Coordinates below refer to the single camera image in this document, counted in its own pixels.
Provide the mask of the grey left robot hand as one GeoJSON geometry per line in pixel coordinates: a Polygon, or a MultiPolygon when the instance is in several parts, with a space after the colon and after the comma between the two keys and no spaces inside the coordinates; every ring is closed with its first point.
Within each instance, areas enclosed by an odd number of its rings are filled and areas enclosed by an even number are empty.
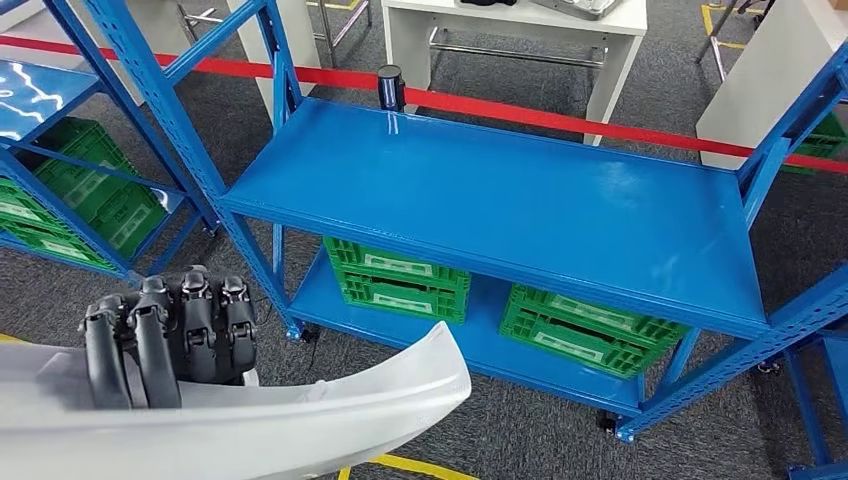
{"type": "Polygon", "coordinates": [[[127,360],[138,367],[152,409],[181,407],[180,382],[237,385],[257,361],[249,284],[238,275],[212,278],[202,265],[178,281],[152,275],[136,291],[101,297],[80,329],[98,409],[132,408],[127,360]]]}

